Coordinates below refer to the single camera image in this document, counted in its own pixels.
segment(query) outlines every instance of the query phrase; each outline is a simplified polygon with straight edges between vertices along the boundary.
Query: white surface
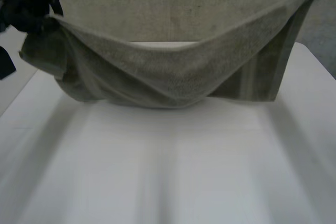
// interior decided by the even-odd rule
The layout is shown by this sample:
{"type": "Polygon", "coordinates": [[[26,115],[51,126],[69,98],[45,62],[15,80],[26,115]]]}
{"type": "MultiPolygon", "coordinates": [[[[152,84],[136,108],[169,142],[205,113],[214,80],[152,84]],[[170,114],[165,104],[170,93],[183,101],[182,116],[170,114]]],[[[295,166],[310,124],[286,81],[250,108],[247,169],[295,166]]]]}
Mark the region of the white surface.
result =
{"type": "Polygon", "coordinates": [[[82,104],[39,71],[0,118],[0,223],[334,223],[335,104],[301,44],[274,103],[82,104]]]}
{"type": "Polygon", "coordinates": [[[8,108],[22,88],[30,80],[36,69],[20,59],[21,50],[26,35],[10,28],[0,34],[0,46],[5,48],[16,67],[16,72],[0,81],[0,115],[8,108]]]}

